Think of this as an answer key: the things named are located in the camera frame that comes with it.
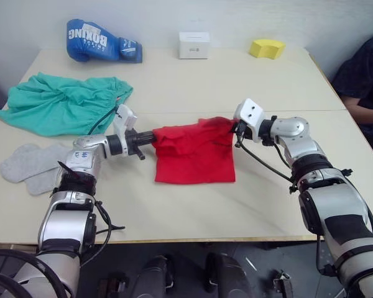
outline person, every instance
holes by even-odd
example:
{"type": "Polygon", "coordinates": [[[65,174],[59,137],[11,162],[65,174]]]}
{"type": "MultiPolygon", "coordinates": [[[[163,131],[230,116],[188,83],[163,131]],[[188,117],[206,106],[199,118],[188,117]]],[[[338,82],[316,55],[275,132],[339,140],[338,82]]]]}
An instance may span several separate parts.
{"type": "Polygon", "coordinates": [[[373,37],[341,65],[332,85],[373,149],[373,37]]]}

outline boxing glove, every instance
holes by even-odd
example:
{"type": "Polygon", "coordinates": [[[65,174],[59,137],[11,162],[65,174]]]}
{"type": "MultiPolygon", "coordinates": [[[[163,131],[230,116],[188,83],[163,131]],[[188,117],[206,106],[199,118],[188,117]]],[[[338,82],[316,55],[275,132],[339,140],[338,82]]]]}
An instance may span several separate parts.
{"type": "Polygon", "coordinates": [[[71,58],[85,62],[91,57],[123,61],[142,62],[142,46],[125,38],[117,38],[93,22],[79,19],[67,24],[67,51],[71,58]]]}

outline yellow sponge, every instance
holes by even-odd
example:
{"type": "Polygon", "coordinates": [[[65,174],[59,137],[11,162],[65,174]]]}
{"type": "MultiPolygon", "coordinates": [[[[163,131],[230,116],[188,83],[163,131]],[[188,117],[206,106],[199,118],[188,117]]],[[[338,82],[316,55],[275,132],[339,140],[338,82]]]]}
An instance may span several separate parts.
{"type": "Polygon", "coordinates": [[[276,59],[282,54],[285,46],[283,42],[278,40],[257,39],[251,44],[249,53],[257,58],[276,59]]]}

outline white box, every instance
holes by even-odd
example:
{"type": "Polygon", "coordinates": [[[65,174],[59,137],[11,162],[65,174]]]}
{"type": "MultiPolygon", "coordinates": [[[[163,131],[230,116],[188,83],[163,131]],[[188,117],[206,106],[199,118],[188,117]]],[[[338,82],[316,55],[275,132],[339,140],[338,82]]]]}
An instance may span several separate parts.
{"type": "Polygon", "coordinates": [[[209,58],[209,32],[180,32],[180,59],[209,58]]]}

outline person's arm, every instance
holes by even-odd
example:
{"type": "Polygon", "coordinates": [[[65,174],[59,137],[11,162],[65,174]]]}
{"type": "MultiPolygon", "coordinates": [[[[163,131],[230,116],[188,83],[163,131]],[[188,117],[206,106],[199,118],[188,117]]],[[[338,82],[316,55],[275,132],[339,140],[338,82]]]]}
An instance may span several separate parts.
{"type": "Polygon", "coordinates": [[[373,124],[373,110],[358,105],[360,98],[342,95],[341,100],[358,124],[373,124]]]}

